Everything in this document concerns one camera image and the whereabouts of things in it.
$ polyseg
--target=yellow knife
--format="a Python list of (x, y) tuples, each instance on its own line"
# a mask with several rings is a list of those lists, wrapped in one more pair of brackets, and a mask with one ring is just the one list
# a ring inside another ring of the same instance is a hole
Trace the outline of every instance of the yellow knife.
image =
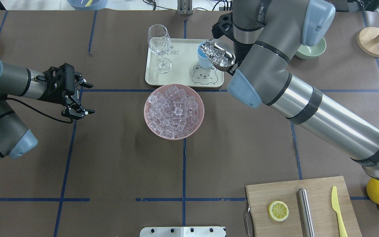
[(337, 198), (337, 188), (333, 186), (331, 190), (331, 207), (337, 214), (337, 222), (339, 223), (339, 235), (340, 237), (347, 237), (346, 229), (344, 228), (343, 219), (341, 218), (339, 199)]

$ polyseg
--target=brown table surface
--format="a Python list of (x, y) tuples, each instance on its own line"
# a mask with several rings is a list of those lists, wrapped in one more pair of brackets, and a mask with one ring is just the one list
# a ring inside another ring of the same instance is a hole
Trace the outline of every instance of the brown table surface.
[[(218, 90), (199, 92), (206, 114), (191, 137), (167, 141), (147, 128), (143, 105), (156, 88), (144, 81), (147, 29), (164, 24), (172, 38), (210, 39), (221, 14), (0, 12), (0, 59), (41, 72), (72, 64), (94, 84), (82, 103), (96, 110), (68, 125), (10, 102), (39, 144), (0, 160), (0, 236), (130, 237), (145, 226), (220, 225), (241, 237), (245, 185), (339, 175), (362, 235), (379, 236), (361, 166), (271, 108), (234, 99), (227, 74)], [(355, 40), (365, 25), (379, 27), (379, 13), (337, 12), (325, 53), (294, 57), (289, 70), (379, 128), (379, 59)], [(23, 100), (60, 117), (60, 105)]]

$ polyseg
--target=wine glass base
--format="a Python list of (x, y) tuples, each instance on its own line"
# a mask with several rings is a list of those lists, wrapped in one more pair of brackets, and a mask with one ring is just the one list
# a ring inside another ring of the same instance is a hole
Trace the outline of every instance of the wine glass base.
[(155, 63), (155, 69), (159, 73), (167, 73), (172, 70), (172, 62), (169, 59), (164, 58), (164, 60), (157, 60)]

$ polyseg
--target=lemon slice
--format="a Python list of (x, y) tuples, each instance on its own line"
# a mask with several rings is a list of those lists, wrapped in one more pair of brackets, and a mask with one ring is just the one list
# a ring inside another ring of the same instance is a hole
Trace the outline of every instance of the lemon slice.
[(269, 205), (269, 215), (275, 221), (282, 222), (289, 216), (289, 208), (283, 201), (274, 201)]

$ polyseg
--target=wooden stand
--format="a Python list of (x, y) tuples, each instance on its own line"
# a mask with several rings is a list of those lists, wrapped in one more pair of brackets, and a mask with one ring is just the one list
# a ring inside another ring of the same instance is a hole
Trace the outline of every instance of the wooden stand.
[(379, 28), (364, 28), (356, 35), (356, 42), (365, 53), (379, 57)]

